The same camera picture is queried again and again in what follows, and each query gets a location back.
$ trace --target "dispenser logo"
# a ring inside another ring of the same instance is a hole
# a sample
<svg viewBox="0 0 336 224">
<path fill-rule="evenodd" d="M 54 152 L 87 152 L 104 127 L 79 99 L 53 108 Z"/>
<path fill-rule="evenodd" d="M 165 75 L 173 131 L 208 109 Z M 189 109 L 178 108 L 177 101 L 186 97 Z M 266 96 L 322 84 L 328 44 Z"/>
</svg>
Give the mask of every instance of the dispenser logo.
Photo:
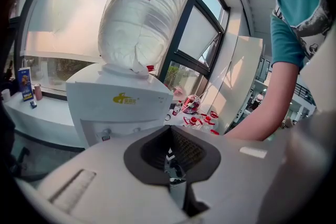
<svg viewBox="0 0 336 224">
<path fill-rule="evenodd" d="M 114 103 L 118 104 L 136 104 L 137 100 L 132 97 L 125 96 L 124 92 L 119 93 L 118 96 L 113 98 Z"/>
</svg>

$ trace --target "railing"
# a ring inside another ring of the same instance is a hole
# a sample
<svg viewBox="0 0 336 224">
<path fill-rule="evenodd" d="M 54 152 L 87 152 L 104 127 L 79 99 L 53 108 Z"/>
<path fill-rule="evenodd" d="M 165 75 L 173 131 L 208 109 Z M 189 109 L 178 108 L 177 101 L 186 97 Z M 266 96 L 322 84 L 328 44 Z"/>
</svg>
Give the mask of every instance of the railing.
<svg viewBox="0 0 336 224">
<path fill-rule="evenodd" d="M 269 81 L 271 75 L 272 75 L 272 71 L 268 71 L 266 80 Z M 261 81 L 258 76 L 256 76 L 256 80 L 259 80 L 260 82 L 265 83 L 265 81 Z M 302 99 L 304 99 L 305 101 L 307 101 L 308 103 L 316 106 L 315 101 L 313 99 L 313 96 L 311 95 L 310 91 L 307 88 L 305 88 L 305 87 L 301 86 L 300 84 L 296 83 L 294 93 L 296 95 L 298 95 L 299 97 L 301 97 Z"/>
<path fill-rule="evenodd" d="M 294 93 L 307 101 L 308 103 L 315 105 L 313 96 L 311 95 L 310 91 L 305 87 L 302 87 L 300 84 L 296 84 Z"/>
</svg>

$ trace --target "window frame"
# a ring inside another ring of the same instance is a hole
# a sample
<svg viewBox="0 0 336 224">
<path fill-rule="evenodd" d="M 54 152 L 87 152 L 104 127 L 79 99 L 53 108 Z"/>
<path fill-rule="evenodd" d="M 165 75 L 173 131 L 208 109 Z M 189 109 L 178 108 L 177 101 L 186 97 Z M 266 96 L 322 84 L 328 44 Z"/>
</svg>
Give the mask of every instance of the window frame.
<svg viewBox="0 0 336 224">
<path fill-rule="evenodd" d="M 14 70 L 16 74 L 24 58 L 24 56 L 20 56 L 20 51 L 22 46 L 26 42 L 27 26 L 30 20 L 31 13 L 33 12 L 33 8 L 31 8 L 31 6 L 35 3 L 35 1 L 37 0 L 26 0 L 21 15 L 19 16 L 17 36 L 14 42 Z M 227 21 L 225 22 L 224 20 L 228 20 L 230 12 L 230 8 L 226 5 L 224 0 L 218 0 L 218 1 L 220 2 L 224 12 L 227 14 L 225 17 L 223 16 L 223 20 L 221 22 L 218 21 L 215 15 L 211 12 L 211 10 L 202 0 L 186 0 L 186 4 L 181 14 L 181 18 L 177 23 L 177 27 L 173 34 L 172 40 L 166 51 L 165 58 L 161 61 L 159 72 L 156 76 L 161 82 L 163 82 L 165 79 L 170 62 L 174 61 L 176 63 L 184 65 L 185 67 L 188 67 L 190 69 L 199 72 L 202 76 L 200 76 L 200 78 L 197 80 L 197 83 L 195 83 L 193 91 L 196 92 L 197 95 L 200 95 L 205 91 L 208 80 L 212 74 L 215 63 L 217 61 L 218 54 L 220 52 L 226 31 L 226 27 L 223 28 L 221 24 L 222 25 L 227 24 Z M 216 49 L 212 51 L 211 62 L 208 63 L 209 66 L 199 62 L 198 59 L 194 59 L 188 54 L 178 50 L 178 45 L 180 44 L 184 29 L 186 27 L 187 21 L 194 6 L 205 16 L 205 18 L 211 23 L 211 25 L 216 29 L 216 31 L 218 31 L 219 35 L 217 36 L 218 44 L 216 46 Z M 66 93 L 62 91 L 58 90 L 49 91 L 47 89 L 42 89 L 42 94 L 47 97 L 67 101 Z"/>
</svg>

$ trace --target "water bottle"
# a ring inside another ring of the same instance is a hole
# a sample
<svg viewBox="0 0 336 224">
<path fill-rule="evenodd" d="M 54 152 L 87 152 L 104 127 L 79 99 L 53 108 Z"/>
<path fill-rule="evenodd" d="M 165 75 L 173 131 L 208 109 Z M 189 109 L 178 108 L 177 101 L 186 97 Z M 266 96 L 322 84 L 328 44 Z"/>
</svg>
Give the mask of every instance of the water bottle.
<svg viewBox="0 0 336 224">
<path fill-rule="evenodd" d="M 205 133 L 211 133 L 211 130 L 214 128 L 214 126 L 215 126 L 215 123 L 211 122 L 211 117 L 206 116 L 204 123 L 200 130 Z"/>
<path fill-rule="evenodd" d="M 103 60 L 139 69 L 163 57 L 180 17 L 184 0 L 107 0 L 99 27 Z"/>
<path fill-rule="evenodd" d="M 173 110 L 173 115 L 176 116 L 180 111 L 181 111 L 181 107 L 182 107 L 182 101 L 179 101 L 175 107 L 174 107 L 174 110 Z"/>
<path fill-rule="evenodd" d="M 196 117 L 191 117 L 188 127 L 189 128 L 194 128 L 196 126 L 196 122 L 197 122 L 197 118 Z"/>
</svg>

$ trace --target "white wall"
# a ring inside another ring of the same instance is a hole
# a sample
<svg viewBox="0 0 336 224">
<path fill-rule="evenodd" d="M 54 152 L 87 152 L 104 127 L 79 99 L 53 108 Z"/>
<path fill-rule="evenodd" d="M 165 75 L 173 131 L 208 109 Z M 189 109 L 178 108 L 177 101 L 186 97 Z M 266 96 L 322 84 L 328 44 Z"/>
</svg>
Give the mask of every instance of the white wall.
<svg viewBox="0 0 336 224">
<path fill-rule="evenodd" d="M 315 110 L 315 106 L 308 103 L 307 101 L 305 101 L 303 98 L 299 97 L 297 94 L 293 94 L 292 99 L 296 102 L 298 102 L 301 106 L 305 107 L 306 109 L 309 110 L 309 112 L 313 112 Z"/>
<path fill-rule="evenodd" d="M 292 114 L 290 115 L 290 119 L 295 120 L 297 115 L 298 115 L 297 112 L 292 111 Z"/>
<path fill-rule="evenodd" d="M 303 78 L 301 75 L 298 75 L 298 79 L 296 81 L 297 84 L 300 84 L 301 86 L 305 87 L 308 89 L 308 86 L 306 85 L 306 83 L 304 82 Z"/>
<path fill-rule="evenodd" d="M 236 48 L 242 17 L 244 17 L 244 15 L 241 9 L 231 9 L 222 48 L 219 52 L 214 71 L 209 79 L 205 93 L 202 96 L 201 110 L 205 113 L 210 110 L 219 89 L 224 82 L 224 78 Z"/>
<path fill-rule="evenodd" d="M 262 43 L 259 38 L 238 37 L 229 71 L 211 106 L 219 116 L 219 133 L 231 125 L 246 99 L 254 82 Z"/>
<path fill-rule="evenodd" d="M 243 28 L 244 31 L 242 31 L 242 33 L 239 33 L 240 36 L 252 36 L 252 37 L 257 37 L 255 36 L 255 28 L 254 28 L 254 21 L 253 21 L 253 15 L 252 15 L 252 11 L 250 8 L 250 3 L 248 0 L 241 0 L 241 3 L 243 4 L 243 8 L 245 10 L 245 14 L 246 14 L 246 19 L 247 20 L 243 20 L 243 23 L 246 23 Z"/>
<path fill-rule="evenodd" d="M 242 18 L 240 20 L 240 28 L 239 28 L 239 36 L 244 36 L 244 37 L 249 37 L 249 31 L 248 31 L 248 26 L 247 26 L 247 21 L 244 16 L 244 13 L 242 14 Z"/>
</svg>

